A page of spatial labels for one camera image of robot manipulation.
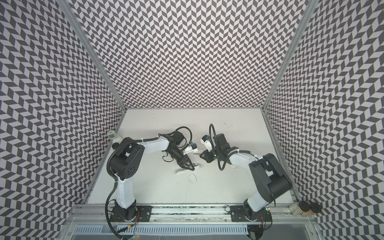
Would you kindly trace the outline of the white remote control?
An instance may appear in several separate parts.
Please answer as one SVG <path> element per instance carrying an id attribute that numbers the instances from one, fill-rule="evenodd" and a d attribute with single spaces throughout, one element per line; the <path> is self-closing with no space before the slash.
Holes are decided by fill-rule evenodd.
<path id="1" fill-rule="evenodd" d="M 188 172 L 197 170 L 197 169 L 199 169 L 199 168 L 201 167 L 201 164 L 194 163 L 194 164 L 193 164 L 193 167 L 194 167 L 193 170 L 191 170 L 191 169 L 184 169 L 184 168 L 177 169 L 177 170 L 175 171 L 175 172 L 176 172 L 176 175 L 181 175 L 181 174 L 185 174 L 185 173 L 188 173 Z"/>

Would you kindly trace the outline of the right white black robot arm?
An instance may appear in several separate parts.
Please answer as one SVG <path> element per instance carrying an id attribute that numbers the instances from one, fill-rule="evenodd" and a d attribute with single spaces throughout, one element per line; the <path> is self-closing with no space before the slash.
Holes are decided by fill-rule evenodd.
<path id="1" fill-rule="evenodd" d="M 252 175 L 257 190 L 243 203 L 244 215 L 249 221 L 265 221 L 270 213 L 267 206 L 275 203 L 278 197 L 293 187 L 287 172 L 275 155 L 258 157 L 250 151 L 232 147 L 224 134 L 216 133 L 213 124 L 210 124 L 209 134 L 202 137 L 201 143 L 207 149 L 200 154 L 200 158 L 207 163 L 216 160 L 220 171 L 227 165 L 234 165 Z"/>

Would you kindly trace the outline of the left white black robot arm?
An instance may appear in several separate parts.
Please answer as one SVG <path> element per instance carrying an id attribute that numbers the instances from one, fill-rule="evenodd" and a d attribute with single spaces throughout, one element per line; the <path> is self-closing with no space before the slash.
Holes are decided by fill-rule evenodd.
<path id="1" fill-rule="evenodd" d="M 192 138 L 192 131 L 182 126 L 171 133 L 158 134 L 154 138 L 133 140 L 127 137 L 121 143 L 114 143 L 114 152 L 106 165 L 108 175 L 114 179 L 114 188 L 107 197 L 106 207 L 111 201 L 112 194 L 116 193 L 117 196 L 113 209 L 111 211 L 106 209 L 106 215 L 110 213 L 113 220 L 126 222 L 139 217 L 133 179 L 144 156 L 165 152 L 181 169 L 194 171 L 195 166 L 188 156 L 188 153 L 197 150 Z"/>

